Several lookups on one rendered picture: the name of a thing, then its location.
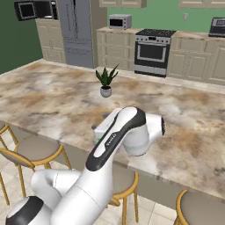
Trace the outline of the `green plant in grey pot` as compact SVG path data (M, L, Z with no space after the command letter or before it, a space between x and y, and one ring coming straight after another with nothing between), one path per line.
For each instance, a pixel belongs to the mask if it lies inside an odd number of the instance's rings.
M112 88L110 84L117 75L118 72L116 71L116 68L114 68L111 72L104 69L102 74L99 74L99 72L96 71L96 77L102 84L100 94L103 98L109 98L112 95Z

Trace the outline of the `beige tall cupboard panel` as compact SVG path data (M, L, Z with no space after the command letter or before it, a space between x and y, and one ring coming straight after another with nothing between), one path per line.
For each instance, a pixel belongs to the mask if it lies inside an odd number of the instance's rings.
M107 9L99 6L99 0L90 0L91 45L93 68L98 66L97 29L107 26Z

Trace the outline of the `beige wall cupboard run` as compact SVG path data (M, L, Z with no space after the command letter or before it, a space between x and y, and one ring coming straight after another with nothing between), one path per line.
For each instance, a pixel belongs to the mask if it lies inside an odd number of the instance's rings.
M179 8L225 9L225 0L178 0Z
M147 6L147 0L99 0L99 6L141 9Z

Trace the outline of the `grey steel fridge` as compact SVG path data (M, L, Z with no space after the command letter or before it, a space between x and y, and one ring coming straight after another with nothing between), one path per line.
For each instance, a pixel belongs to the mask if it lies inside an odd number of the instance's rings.
M57 0L66 63L92 68L90 0Z

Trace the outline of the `black wall microwave oven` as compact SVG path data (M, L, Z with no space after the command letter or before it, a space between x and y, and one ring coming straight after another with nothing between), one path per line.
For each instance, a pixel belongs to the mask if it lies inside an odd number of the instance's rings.
M19 21L36 18L58 19L56 0L15 1L14 9Z

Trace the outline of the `gold-legged grey stool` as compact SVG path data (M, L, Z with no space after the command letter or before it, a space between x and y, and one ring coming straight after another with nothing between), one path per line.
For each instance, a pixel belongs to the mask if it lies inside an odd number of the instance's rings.
M122 205L122 225L127 224L127 198L134 195L134 212L135 221L139 221L138 215L138 200L137 186L139 183L139 174L136 171L123 168L118 165L112 167L113 192L110 205L118 207L120 200L123 200Z
M4 139L2 138L2 134L5 132L9 132L14 144L17 145L18 140L17 140L15 134L12 132L10 126L6 125L4 122L0 121L0 142L2 143L2 145L5 149L8 149L7 145L5 144Z
M30 135L16 144L15 151L28 158L35 166L43 165L46 169L50 169L50 163L63 154L68 168L71 168L63 145L46 138Z
M26 196L25 193L25 184L24 184L24 178L21 167L27 167L35 171L35 165L26 157L20 155L18 152L14 152L8 149L0 149L0 154L2 154L5 158L10 160L11 162L15 163L15 165L18 168L18 174L19 174L19 180L21 184L21 190L23 193L23 196Z
M173 225L225 225L225 204L182 190L176 199Z

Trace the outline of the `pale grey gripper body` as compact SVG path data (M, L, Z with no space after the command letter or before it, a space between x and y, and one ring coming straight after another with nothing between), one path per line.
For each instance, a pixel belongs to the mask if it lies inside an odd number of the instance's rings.
M115 116L116 116L116 112L111 112L106 114L103 117L103 121L97 127L94 128L96 142L100 140L100 138L104 135L106 130L109 128L109 126L111 126Z

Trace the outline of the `black and steel oven range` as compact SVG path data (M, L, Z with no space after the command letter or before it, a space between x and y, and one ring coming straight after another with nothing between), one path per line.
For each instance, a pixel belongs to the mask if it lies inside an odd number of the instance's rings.
M135 34L134 72L166 77L174 30L143 29Z

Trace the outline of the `grey toaster oven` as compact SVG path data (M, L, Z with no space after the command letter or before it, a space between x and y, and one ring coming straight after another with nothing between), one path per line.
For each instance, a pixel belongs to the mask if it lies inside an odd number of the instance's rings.
M109 16L109 27L111 29L128 29L132 27L131 14L111 14Z

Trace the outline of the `beige base cupboard run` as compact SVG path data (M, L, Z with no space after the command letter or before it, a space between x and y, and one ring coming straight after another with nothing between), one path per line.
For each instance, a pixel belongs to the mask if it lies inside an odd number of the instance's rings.
M171 37L167 76L225 86L225 38L175 32Z
M43 58L51 62L65 63L62 29L59 20L36 19Z
M97 29L98 65L106 68L134 70L135 34L139 29L126 30L103 27Z

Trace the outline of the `black countertop appliance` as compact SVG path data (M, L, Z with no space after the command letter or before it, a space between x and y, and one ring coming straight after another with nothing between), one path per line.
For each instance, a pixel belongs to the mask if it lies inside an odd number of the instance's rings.
M212 19L208 36L225 38L225 18Z

